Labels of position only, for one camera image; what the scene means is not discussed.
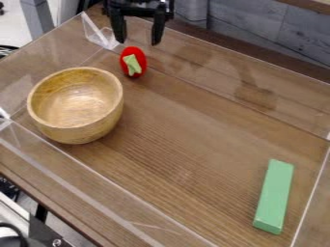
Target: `wooden surface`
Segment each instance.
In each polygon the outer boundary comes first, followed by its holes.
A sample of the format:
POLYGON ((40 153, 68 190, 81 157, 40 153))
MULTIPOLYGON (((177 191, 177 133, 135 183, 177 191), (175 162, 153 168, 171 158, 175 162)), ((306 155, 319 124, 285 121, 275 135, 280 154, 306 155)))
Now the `wooden surface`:
POLYGON ((88 43, 78 17, 0 62, 0 95, 26 74, 33 84, 74 66, 110 71, 125 94, 113 132, 58 150, 28 132, 40 135, 13 98, 0 173, 100 246, 157 246, 148 237, 164 246, 288 246, 328 147, 315 136, 328 132, 328 87, 176 32, 151 47, 149 27, 128 20, 126 45, 149 62, 139 80, 121 74, 124 47, 88 43), (269 158, 295 164, 280 236, 251 227, 269 158))
POLYGON ((330 14, 328 0, 276 0, 276 1, 323 14, 330 14))
POLYGON ((118 79, 94 68, 53 73, 26 99, 28 114, 40 131, 64 144, 84 144, 104 136, 118 121, 122 106, 118 79))

